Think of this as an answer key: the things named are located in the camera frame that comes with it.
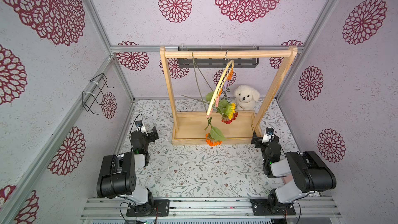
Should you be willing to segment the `orange artificial flower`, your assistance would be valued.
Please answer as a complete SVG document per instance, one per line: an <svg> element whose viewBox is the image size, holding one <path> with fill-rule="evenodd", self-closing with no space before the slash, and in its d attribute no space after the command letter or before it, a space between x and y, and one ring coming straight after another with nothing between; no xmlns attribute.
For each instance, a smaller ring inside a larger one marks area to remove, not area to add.
<svg viewBox="0 0 398 224"><path fill-rule="evenodd" d="M196 81L196 84L197 84L198 92L200 94L201 102L202 102L204 108L206 109L206 105L205 105L205 101L204 101L204 98L203 98L203 94L202 94L201 88L199 86L199 80L198 80L198 76L197 76L197 64L196 64L193 52L191 54L192 54L192 62L193 62L195 81ZM221 136L215 131L214 126L211 123L212 122L212 118L211 117L206 117L206 119L207 119L208 124L207 124L207 127L205 128L205 131L208 128L210 128L210 132L207 133L207 135L205 136L206 143L209 146L211 146L211 147L221 145L222 144Z"/></svg>

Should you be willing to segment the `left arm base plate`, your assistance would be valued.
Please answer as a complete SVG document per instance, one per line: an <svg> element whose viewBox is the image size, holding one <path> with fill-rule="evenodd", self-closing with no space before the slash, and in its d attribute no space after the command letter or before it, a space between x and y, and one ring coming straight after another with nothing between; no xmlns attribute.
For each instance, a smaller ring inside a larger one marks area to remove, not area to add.
<svg viewBox="0 0 398 224"><path fill-rule="evenodd" d="M127 217L167 217L170 200L149 200L147 203L127 208Z"/></svg>

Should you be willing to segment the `yellow clip hanger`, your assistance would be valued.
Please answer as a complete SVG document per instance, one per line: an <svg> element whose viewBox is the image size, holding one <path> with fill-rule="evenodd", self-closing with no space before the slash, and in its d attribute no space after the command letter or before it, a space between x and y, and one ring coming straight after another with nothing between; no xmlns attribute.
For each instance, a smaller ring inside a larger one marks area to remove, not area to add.
<svg viewBox="0 0 398 224"><path fill-rule="evenodd" d="M206 115L209 115L209 114L212 113L212 110L211 110L212 109L212 105L213 105L216 97L218 96L219 89L222 89L222 90L226 89L226 86L223 87L222 84L223 84L224 80L227 79L227 76L228 76L228 73L229 73L230 69L234 70L234 61L233 60L230 61L230 59L228 58L228 51L229 50L226 51L225 56L224 56L224 58L227 60L228 63L226 65L223 73L220 76L220 79L219 79L219 81L217 83L216 89L214 90L214 92L211 95L211 99L209 101L209 107L208 107L208 110L206 112Z"/></svg>

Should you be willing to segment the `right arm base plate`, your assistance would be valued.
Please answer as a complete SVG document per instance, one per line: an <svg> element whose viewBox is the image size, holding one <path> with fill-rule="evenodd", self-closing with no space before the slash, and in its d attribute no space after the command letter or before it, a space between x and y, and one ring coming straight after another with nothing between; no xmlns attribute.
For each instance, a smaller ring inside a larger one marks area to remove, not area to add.
<svg viewBox="0 0 398 224"><path fill-rule="evenodd" d="M279 203L277 200L250 199L255 216L295 216L292 204Z"/></svg>

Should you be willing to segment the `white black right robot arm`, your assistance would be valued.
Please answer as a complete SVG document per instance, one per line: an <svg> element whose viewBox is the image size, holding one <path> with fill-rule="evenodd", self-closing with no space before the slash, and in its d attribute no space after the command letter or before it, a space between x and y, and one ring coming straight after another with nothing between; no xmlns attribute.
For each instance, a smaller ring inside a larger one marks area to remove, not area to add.
<svg viewBox="0 0 398 224"><path fill-rule="evenodd" d="M267 177L292 176L292 181L270 191L267 207L291 206L295 200L305 198L311 192L324 192L337 186L335 175L314 151L286 152L285 159L281 159L282 146L274 129L267 128L263 137L254 134L251 143L261 149L263 172Z"/></svg>

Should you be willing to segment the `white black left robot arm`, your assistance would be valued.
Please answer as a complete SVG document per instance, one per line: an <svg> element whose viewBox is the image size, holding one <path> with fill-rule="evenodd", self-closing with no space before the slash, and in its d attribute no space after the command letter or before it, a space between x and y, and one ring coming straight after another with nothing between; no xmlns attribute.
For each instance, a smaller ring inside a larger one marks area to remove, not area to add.
<svg viewBox="0 0 398 224"><path fill-rule="evenodd" d="M151 191L136 182L136 170L149 165L150 143L159 139L156 127L147 132L140 124L130 134L131 150L118 155L107 155L103 158L99 171L96 192L99 198L126 200L129 204L142 208L154 208Z"/></svg>

